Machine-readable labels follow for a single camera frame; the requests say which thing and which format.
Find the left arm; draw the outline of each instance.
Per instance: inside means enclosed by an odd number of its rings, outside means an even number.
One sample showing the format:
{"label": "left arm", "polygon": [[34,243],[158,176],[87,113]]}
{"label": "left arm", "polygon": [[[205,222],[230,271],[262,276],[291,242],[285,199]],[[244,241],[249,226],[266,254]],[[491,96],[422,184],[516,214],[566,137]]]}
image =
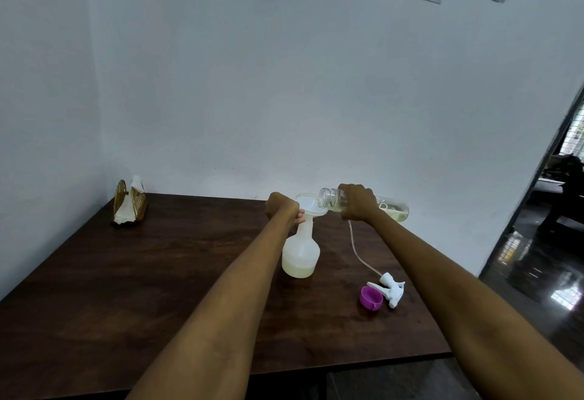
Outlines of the left arm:
{"label": "left arm", "polygon": [[236,400],[245,397],[253,346],[288,231],[304,221],[277,192],[259,236],[226,269],[127,400]]}

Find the hand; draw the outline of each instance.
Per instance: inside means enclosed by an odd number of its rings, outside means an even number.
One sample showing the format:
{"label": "hand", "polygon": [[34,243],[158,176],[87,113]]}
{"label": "hand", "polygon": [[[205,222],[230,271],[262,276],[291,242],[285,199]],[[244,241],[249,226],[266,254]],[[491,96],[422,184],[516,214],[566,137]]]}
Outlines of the hand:
{"label": "hand", "polygon": [[340,184],[339,189],[347,197],[347,207],[340,213],[343,220],[362,220],[369,223],[381,211],[373,191],[369,188],[365,189],[363,185]]}
{"label": "hand", "polygon": [[280,192],[273,192],[266,201],[266,215],[271,219],[278,211],[288,211],[290,214],[293,214],[295,225],[306,221],[304,218],[304,210],[300,209],[297,202],[282,195]]}

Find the left hand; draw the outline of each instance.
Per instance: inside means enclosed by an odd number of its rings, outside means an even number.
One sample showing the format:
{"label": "left hand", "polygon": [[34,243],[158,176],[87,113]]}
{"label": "left hand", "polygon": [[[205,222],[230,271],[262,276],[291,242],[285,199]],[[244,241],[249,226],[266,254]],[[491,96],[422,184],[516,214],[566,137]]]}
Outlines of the left hand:
{"label": "left hand", "polygon": [[266,215],[271,219],[278,211],[289,211],[289,213],[294,214],[295,225],[306,221],[304,218],[304,210],[300,209],[297,202],[282,195],[280,192],[273,192],[266,201]]}

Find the spray trigger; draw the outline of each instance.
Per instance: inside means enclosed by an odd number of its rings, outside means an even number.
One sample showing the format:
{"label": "spray trigger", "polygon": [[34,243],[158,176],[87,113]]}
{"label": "spray trigger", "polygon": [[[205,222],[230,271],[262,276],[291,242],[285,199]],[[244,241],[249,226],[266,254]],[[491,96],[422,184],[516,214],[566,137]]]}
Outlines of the spray trigger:
{"label": "spray trigger", "polygon": [[379,291],[389,301],[390,308],[395,308],[398,305],[399,300],[402,298],[402,295],[404,294],[405,281],[397,283],[394,278],[391,277],[391,274],[386,272],[381,276],[379,282],[389,287],[384,288],[383,286],[376,285],[370,281],[367,282],[367,286],[377,289],[377,291]]}

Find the forearm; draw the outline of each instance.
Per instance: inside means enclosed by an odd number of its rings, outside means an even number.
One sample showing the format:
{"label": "forearm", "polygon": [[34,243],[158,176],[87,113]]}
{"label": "forearm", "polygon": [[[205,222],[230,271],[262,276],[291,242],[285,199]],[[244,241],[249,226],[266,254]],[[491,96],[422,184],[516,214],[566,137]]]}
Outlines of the forearm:
{"label": "forearm", "polygon": [[209,290],[129,400],[245,396],[259,321],[293,221],[290,211],[274,215]]}
{"label": "forearm", "polygon": [[577,398],[580,372],[496,293],[385,214],[376,213],[371,225],[483,398]]}

